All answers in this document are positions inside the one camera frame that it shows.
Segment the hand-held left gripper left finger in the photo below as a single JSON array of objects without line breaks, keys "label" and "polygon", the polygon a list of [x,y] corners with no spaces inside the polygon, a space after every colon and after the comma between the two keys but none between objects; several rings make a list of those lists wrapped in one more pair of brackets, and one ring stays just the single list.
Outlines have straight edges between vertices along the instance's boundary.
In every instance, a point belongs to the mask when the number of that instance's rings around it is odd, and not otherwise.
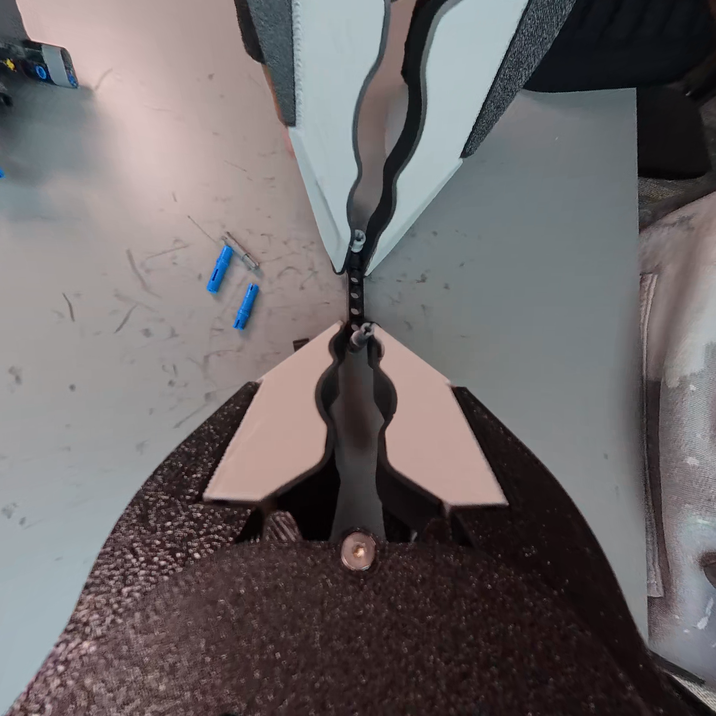
[{"label": "hand-held left gripper left finger", "polygon": [[202,494],[204,502],[255,506],[321,464],[329,429],[318,389],[335,364],[331,345],[342,327],[340,321],[330,325],[259,379]]}]

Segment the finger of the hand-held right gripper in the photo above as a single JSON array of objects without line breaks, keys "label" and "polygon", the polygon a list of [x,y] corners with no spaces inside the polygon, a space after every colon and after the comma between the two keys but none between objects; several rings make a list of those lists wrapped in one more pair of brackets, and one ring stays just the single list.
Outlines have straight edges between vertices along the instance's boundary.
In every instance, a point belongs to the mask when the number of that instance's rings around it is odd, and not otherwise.
[{"label": "finger of the hand-held right gripper", "polygon": [[462,164],[462,154],[527,1],[430,1],[418,19],[419,64],[405,123],[384,164],[367,227],[364,274],[397,246]]},{"label": "finger of the hand-held right gripper", "polygon": [[389,1],[292,1],[296,120],[289,129],[311,210],[335,273],[353,237],[362,177],[357,123],[383,58]]}]

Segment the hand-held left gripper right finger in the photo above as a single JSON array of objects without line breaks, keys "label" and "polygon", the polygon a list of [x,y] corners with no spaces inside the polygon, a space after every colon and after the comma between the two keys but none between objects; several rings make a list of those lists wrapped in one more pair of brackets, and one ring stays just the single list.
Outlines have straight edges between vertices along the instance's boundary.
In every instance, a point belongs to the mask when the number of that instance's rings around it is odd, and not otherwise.
[{"label": "hand-held left gripper right finger", "polygon": [[374,402],[383,418],[376,470],[382,506],[507,506],[449,379],[376,324],[368,350]]}]

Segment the black and grey toy part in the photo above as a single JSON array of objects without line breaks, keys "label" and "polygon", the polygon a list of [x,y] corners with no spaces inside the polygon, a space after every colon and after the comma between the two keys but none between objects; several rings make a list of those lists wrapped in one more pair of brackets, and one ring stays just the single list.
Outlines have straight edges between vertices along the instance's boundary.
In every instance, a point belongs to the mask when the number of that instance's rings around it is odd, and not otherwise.
[{"label": "black and grey toy part", "polygon": [[346,263],[348,349],[358,353],[367,347],[374,335],[374,322],[365,317],[364,311],[364,264],[362,250],[366,234],[361,229],[353,229]]}]

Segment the grey desk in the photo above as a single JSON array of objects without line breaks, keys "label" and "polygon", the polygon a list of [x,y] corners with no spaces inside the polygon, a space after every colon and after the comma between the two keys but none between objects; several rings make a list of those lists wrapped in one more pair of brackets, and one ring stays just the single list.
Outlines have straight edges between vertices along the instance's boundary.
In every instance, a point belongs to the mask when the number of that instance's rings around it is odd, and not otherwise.
[{"label": "grey desk", "polygon": [[[79,89],[1,116],[1,713],[166,455],[345,310],[231,1],[18,1]],[[577,503],[647,633],[631,90],[518,96],[367,305]],[[231,232],[233,254],[206,286]],[[233,327],[249,283],[244,330]]]}]

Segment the blue toy pin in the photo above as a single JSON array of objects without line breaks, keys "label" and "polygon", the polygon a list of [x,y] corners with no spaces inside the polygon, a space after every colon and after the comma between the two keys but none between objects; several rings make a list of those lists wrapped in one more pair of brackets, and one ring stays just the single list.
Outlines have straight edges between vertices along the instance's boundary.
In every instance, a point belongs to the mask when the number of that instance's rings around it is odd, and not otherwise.
[{"label": "blue toy pin", "polygon": [[249,283],[244,298],[239,306],[233,327],[237,330],[244,330],[250,320],[254,309],[255,300],[260,292],[260,287],[256,283]]},{"label": "blue toy pin", "polygon": [[224,245],[219,253],[213,271],[210,274],[206,290],[211,294],[217,294],[220,290],[224,277],[228,271],[232,256],[234,254],[233,249]]}]

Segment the grey toy axle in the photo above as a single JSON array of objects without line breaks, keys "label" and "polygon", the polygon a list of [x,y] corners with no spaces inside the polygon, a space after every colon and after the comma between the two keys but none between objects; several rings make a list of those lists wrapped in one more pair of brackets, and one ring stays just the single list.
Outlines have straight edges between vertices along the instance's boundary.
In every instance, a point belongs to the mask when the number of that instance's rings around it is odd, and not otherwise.
[{"label": "grey toy axle", "polygon": [[229,231],[225,231],[222,236],[224,243],[233,250],[238,259],[246,266],[247,270],[256,273],[260,269],[260,264],[251,255],[251,253],[245,249],[245,247],[239,242],[239,240]]}]

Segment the grey and black toy assembly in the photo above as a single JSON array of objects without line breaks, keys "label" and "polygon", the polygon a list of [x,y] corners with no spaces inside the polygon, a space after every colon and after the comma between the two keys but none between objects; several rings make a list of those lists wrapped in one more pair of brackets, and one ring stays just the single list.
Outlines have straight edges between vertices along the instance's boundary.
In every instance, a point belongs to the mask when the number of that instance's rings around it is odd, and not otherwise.
[{"label": "grey and black toy assembly", "polygon": [[67,49],[26,38],[1,35],[1,107],[13,106],[10,85],[24,78],[40,85],[78,89],[79,81]]}]

